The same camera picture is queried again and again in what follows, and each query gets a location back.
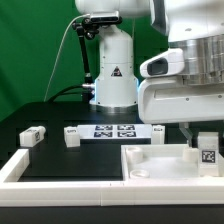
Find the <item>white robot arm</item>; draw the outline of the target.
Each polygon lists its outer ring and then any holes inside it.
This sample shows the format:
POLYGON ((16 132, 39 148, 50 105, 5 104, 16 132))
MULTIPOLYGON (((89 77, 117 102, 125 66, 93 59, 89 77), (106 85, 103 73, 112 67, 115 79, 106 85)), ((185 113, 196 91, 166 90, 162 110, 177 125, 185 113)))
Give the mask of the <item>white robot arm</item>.
POLYGON ((224 0, 75 0, 86 30, 100 31, 100 75, 93 105, 138 103, 148 124, 224 120, 224 0), (168 37, 168 50, 132 76, 133 48, 116 23, 149 16, 168 37))

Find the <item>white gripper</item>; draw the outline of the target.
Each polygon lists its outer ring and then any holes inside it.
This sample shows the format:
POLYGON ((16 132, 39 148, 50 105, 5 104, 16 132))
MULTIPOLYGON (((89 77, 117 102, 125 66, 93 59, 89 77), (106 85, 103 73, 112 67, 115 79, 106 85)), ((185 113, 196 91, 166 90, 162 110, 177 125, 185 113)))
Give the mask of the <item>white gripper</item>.
POLYGON ((224 83, 188 86, 177 76, 145 79, 138 91, 138 113, 148 124, 180 123, 192 146, 188 122, 224 120, 224 83))

